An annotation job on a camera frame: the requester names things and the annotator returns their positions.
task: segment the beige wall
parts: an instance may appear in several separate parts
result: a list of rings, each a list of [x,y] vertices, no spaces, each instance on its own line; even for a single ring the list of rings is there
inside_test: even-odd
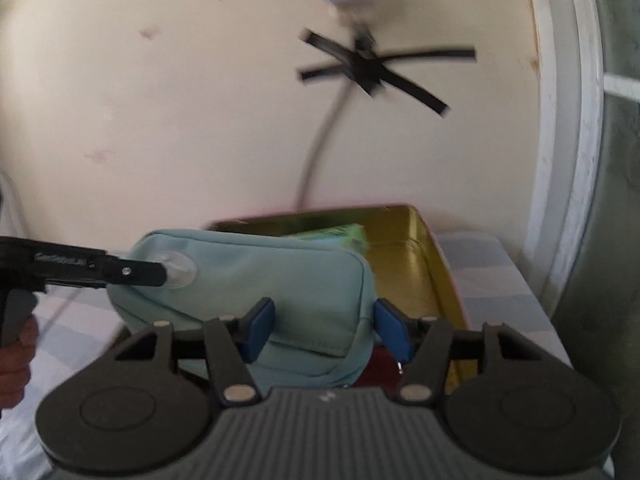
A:
[[[348,34],[319,0],[0,0],[0,160],[33,233],[128,248],[146,231],[292,208],[339,81],[305,28]],[[435,228],[516,253],[538,145],[529,0],[385,0],[380,50],[474,44],[477,64],[396,69],[452,108],[362,92],[319,169],[313,206],[411,202]]]

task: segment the light blue pouch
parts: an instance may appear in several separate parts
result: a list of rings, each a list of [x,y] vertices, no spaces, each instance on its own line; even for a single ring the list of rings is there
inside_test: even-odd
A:
[[[132,332],[161,319],[176,330],[197,328],[221,314],[242,316],[265,296],[275,302],[274,330],[249,365],[263,393],[276,385],[350,384],[369,361],[376,293],[359,254],[292,238],[163,230],[142,238],[129,256],[168,262],[170,276],[157,288],[108,287]],[[171,278],[176,262],[180,272]],[[203,361],[180,367],[207,377]]]

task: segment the finger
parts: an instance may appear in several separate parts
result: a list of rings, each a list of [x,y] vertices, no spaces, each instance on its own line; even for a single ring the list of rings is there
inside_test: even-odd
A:
[[[20,332],[20,343],[23,346],[31,346],[35,345],[38,340],[38,323],[34,316],[31,316],[27,322],[22,327],[22,331]]]
[[[24,389],[31,379],[29,367],[10,374],[0,374],[0,394],[13,394]]]
[[[6,348],[0,348],[0,374],[22,370],[35,355],[35,346],[22,346],[20,343],[14,343]]]
[[[0,395],[0,410],[15,408],[24,399],[24,390]]]

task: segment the silver screw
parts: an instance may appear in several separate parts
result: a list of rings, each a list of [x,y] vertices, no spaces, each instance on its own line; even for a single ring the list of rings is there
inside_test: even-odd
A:
[[[248,402],[256,396],[255,388],[248,384],[233,384],[222,392],[229,402]]]
[[[424,402],[429,400],[433,392],[423,384],[408,384],[400,388],[400,397],[407,402]]]

